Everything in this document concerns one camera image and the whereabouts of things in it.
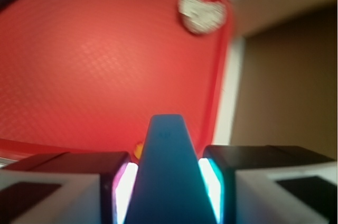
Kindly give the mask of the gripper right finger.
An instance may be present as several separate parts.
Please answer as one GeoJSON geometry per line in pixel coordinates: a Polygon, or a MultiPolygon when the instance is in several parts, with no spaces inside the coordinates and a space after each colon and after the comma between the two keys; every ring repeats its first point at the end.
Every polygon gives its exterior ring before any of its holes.
{"type": "Polygon", "coordinates": [[[337,223],[337,162],[299,146],[207,146],[217,223],[337,223]]]}

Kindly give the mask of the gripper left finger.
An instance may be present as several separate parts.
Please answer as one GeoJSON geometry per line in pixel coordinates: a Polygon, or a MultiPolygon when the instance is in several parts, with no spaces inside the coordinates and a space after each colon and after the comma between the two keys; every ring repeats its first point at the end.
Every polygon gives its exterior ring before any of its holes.
{"type": "Polygon", "coordinates": [[[1,168],[1,223],[122,223],[137,169],[126,152],[9,163],[1,168]]]}

